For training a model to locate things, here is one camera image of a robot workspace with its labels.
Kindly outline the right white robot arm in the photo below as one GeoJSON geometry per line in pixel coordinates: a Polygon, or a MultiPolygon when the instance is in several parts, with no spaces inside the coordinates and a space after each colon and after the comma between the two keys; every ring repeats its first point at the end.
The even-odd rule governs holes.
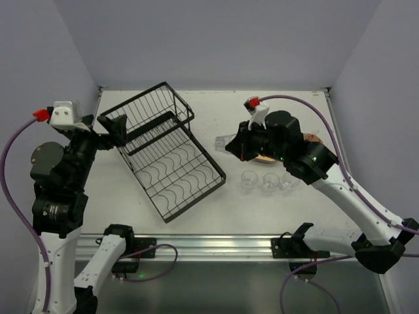
{"type": "Polygon", "coordinates": [[[413,218],[392,214],[361,188],[351,186],[337,156],[319,142],[307,141],[297,118],[287,111],[269,113],[264,124],[241,122],[226,150],[242,162],[266,156],[283,163],[285,170],[335,203],[356,224],[353,231],[316,228],[302,224],[288,248],[298,253],[329,251],[352,256],[368,270],[384,274],[405,253],[418,230],[413,218]]]}

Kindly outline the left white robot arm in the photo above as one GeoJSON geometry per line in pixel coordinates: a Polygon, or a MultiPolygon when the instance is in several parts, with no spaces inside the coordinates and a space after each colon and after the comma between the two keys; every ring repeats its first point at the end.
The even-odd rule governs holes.
{"type": "Polygon", "coordinates": [[[69,131],[68,146],[46,142],[31,156],[32,226],[44,245],[39,272],[50,272],[39,276],[33,313],[95,313],[105,278],[118,258],[134,248],[133,228],[111,224],[85,269],[75,275],[77,242],[88,202],[84,186],[96,153],[127,143],[126,115],[99,116],[98,122],[106,134],[96,133],[91,126],[86,131],[69,131]]]}

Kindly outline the yellow square plate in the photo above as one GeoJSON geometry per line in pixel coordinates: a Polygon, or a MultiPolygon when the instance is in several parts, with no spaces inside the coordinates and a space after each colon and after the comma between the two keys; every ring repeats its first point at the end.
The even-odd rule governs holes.
{"type": "Polygon", "coordinates": [[[274,163],[276,163],[276,160],[275,160],[275,159],[273,159],[273,158],[269,158],[269,157],[267,157],[267,156],[261,156],[261,155],[258,155],[258,156],[255,158],[255,161],[257,161],[257,162],[262,162],[262,163],[266,163],[266,164],[274,164],[274,163]]]}

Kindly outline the blue patterned bowl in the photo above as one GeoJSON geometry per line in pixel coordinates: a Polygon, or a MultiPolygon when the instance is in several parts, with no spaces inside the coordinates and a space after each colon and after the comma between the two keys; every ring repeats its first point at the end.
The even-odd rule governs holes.
{"type": "Polygon", "coordinates": [[[316,134],[304,133],[303,137],[305,141],[323,144],[323,141],[316,134]]]}

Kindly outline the clear glass cup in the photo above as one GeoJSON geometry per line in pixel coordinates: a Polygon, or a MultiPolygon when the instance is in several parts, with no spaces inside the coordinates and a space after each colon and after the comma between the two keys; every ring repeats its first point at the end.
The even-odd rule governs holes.
{"type": "Polygon", "coordinates": [[[274,195],[280,185],[280,177],[275,173],[266,173],[261,184],[261,192],[264,196],[274,195]]]}
{"type": "Polygon", "coordinates": [[[236,134],[220,135],[215,138],[214,147],[217,152],[229,154],[226,146],[236,137],[236,134]]]}
{"type": "Polygon", "coordinates": [[[240,192],[243,195],[252,194],[258,184],[258,174],[252,170],[244,171],[240,176],[240,192]]]}
{"type": "Polygon", "coordinates": [[[281,180],[280,190],[285,193],[289,194],[292,193],[296,187],[298,187],[300,180],[289,173],[285,173],[281,180]]]}

